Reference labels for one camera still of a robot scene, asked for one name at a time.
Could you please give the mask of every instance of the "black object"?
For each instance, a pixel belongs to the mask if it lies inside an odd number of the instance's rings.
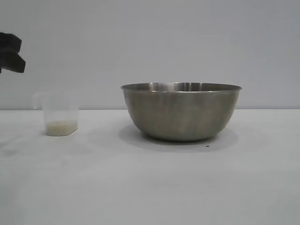
[[[21,43],[17,36],[0,32],[0,73],[2,68],[24,73],[25,61],[18,54]]]

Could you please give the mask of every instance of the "measuring cup handle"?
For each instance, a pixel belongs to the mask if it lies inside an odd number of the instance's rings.
[[[41,96],[42,96],[42,93],[35,93],[32,96],[32,107],[33,107],[33,109],[36,110],[41,105]]]

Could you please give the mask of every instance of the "bowl rim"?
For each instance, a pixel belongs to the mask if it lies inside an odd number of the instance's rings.
[[[196,83],[196,84],[214,84],[214,85],[226,85],[231,86],[233,89],[230,90],[205,90],[205,91],[159,91],[159,90],[139,90],[139,89],[131,89],[128,86],[131,85],[143,85],[143,84],[175,84],[175,83]],[[155,92],[155,93],[216,93],[216,92],[231,92],[242,90],[243,88],[238,85],[233,84],[225,84],[225,83],[202,83],[202,82],[149,82],[149,83],[131,83],[125,84],[121,86],[122,90],[136,91],[136,92]]]

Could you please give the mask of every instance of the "metal bowl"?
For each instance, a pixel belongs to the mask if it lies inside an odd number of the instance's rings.
[[[241,87],[216,83],[137,83],[121,87],[144,133],[171,141],[215,136],[230,120]]]

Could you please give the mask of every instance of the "plastic measuring cup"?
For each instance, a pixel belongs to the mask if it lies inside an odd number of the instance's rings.
[[[76,96],[68,91],[37,93],[33,96],[33,107],[42,106],[46,134],[67,136],[78,129],[79,106]]]

